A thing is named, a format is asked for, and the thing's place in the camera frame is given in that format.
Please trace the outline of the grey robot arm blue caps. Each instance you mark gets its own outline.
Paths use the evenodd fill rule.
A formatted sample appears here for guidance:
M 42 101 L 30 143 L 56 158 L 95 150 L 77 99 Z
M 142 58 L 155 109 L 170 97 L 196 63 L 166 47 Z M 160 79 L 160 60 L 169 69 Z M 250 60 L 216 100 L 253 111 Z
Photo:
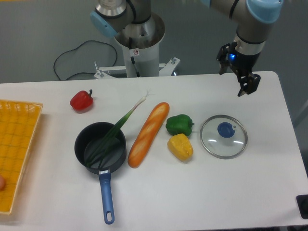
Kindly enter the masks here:
M 208 8 L 237 23 L 232 43 L 217 54 L 220 74 L 228 69 L 237 76 L 239 96 L 255 92 L 261 77 L 252 72 L 283 5 L 281 0 L 205 0 Z M 93 25 L 105 37 L 122 46 L 128 77 L 152 77 L 159 73 L 158 45 L 165 35 L 163 20 L 148 0 L 100 0 L 90 13 Z

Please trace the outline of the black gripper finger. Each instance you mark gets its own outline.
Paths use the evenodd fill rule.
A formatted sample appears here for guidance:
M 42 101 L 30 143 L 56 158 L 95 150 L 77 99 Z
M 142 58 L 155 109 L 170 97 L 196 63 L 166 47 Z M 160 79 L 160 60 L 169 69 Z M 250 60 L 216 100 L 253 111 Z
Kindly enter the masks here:
M 244 75 L 238 75 L 238 82 L 240 84 L 240 90 L 238 92 L 238 97 L 243 96 L 244 94 L 251 94 L 254 93 L 261 80 L 261 76 L 258 74 L 253 74 L 252 72 L 249 72 Z
M 228 60 L 228 54 L 230 51 L 231 45 L 225 44 L 222 47 L 220 47 L 218 54 L 216 56 L 216 60 L 219 62 L 219 74 L 223 75 L 227 72 L 227 69 L 230 66 L 230 62 Z

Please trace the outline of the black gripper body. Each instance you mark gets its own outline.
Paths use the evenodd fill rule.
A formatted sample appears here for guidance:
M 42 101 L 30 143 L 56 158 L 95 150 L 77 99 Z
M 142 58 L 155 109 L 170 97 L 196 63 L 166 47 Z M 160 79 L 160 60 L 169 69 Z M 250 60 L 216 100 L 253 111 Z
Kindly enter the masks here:
M 234 41 L 228 54 L 230 68 L 238 77 L 244 77 L 252 72 L 259 55 L 260 44 Z

